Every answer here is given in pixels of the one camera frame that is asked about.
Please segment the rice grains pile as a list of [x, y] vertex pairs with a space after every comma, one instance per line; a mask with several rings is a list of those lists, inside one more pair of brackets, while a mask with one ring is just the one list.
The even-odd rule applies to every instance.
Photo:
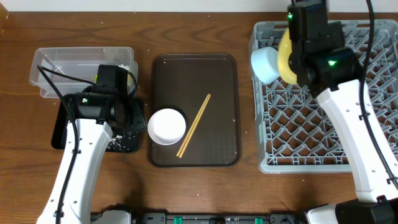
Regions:
[[106, 151], [108, 152], [136, 152], [139, 149], [140, 134], [137, 132], [117, 135], [109, 142]]

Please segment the yellow plate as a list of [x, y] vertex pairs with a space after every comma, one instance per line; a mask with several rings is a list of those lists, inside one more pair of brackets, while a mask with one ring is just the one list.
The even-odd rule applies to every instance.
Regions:
[[289, 57], [292, 53], [292, 41], [290, 39], [289, 28], [286, 28], [279, 42], [277, 68], [283, 81], [295, 85], [297, 75], [290, 68]]

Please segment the white bowl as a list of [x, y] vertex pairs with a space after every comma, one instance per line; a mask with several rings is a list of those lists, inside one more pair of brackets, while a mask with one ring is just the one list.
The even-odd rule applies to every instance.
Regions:
[[185, 118], [174, 109], [158, 110], [150, 117], [147, 130], [155, 143], [163, 146], [172, 145], [185, 134]]

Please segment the light blue bowl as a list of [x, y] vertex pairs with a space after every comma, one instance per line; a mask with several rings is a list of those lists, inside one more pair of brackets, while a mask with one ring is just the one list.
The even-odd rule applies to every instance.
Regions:
[[252, 52], [252, 69], [261, 82], [270, 84], [280, 77], [277, 58], [278, 52], [272, 47], [263, 47]]

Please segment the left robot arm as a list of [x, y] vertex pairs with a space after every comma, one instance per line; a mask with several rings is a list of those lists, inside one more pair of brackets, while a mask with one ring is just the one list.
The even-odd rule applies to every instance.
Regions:
[[147, 128], [142, 100], [118, 93], [78, 92], [60, 97], [52, 146], [63, 157], [38, 223], [132, 223], [132, 212], [112, 206], [92, 216], [91, 204], [102, 159], [112, 138], [136, 151]]

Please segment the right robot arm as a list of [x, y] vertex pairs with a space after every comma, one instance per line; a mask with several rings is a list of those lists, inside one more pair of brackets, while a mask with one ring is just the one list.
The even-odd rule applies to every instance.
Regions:
[[326, 112], [351, 167], [355, 200], [306, 212], [307, 223], [397, 223], [397, 161], [361, 80], [364, 68], [345, 47], [340, 22], [293, 19], [279, 46], [287, 82], [306, 85]]

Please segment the white tissue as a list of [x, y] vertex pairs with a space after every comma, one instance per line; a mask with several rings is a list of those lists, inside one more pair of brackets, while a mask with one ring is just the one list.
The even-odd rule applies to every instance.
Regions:
[[118, 65], [118, 66], [123, 68], [123, 69], [125, 69], [125, 70], [127, 70], [127, 71], [130, 71], [129, 66], [127, 66], [127, 65]]

